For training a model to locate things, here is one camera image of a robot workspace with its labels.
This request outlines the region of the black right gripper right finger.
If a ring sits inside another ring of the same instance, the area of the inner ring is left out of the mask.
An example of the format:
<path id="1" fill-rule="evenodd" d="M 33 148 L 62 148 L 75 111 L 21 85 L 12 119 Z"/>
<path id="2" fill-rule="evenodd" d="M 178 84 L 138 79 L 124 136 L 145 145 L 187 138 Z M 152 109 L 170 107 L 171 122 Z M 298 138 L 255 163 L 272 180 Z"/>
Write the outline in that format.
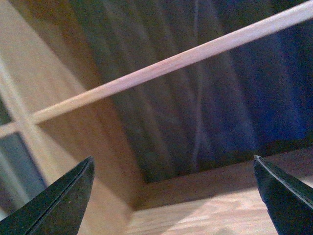
<path id="1" fill-rule="evenodd" d="M 262 201 L 279 235 L 313 233 L 313 188 L 261 156 L 254 156 L 254 174 Z"/>

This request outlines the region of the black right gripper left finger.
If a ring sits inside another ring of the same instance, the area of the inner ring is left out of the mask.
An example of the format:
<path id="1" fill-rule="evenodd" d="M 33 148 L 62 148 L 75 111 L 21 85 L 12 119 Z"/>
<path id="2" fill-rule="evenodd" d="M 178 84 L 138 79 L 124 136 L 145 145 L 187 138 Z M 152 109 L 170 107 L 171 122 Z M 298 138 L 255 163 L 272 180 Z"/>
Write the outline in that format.
<path id="1" fill-rule="evenodd" d="M 87 157 L 23 207 L 0 222 L 2 235 L 76 235 L 94 180 L 95 162 Z"/>

